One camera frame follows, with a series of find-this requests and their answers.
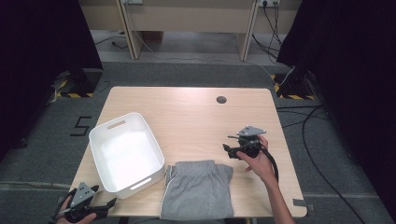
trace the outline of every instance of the wall outlet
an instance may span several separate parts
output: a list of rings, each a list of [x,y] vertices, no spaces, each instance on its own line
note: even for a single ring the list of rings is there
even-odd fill
[[[267,1],[267,7],[275,7],[276,4],[279,7],[280,0],[259,0],[259,7],[262,7],[264,1]]]

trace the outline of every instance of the gray cloth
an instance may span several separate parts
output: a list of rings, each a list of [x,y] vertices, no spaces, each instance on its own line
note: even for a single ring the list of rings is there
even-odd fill
[[[214,161],[179,161],[167,170],[161,219],[186,221],[233,217],[233,168]]]

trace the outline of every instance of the gray carpet floor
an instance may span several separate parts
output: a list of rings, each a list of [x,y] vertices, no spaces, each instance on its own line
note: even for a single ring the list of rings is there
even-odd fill
[[[302,121],[318,99],[276,97],[271,78],[255,65],[188,63],[103,63],[92,98],[59,97],[48,105],[27,136],[26,148],[12,149],[0,163],[0,223],[47,223],[60,196],[67,193],[109,91],[114,86],[266,88],[272,91],[304,200],[310,209],[298,223],[360,223],[318,174],[304,147]],[[285,73],[283,66],[267,66]],[[334,128],[325,107],[305,124],[305,139],[315,163],[366,223],[393,223],[363,170]],[[273,223],[259,218],[259,223]],[[115,217],[95,223],[118,223]]]

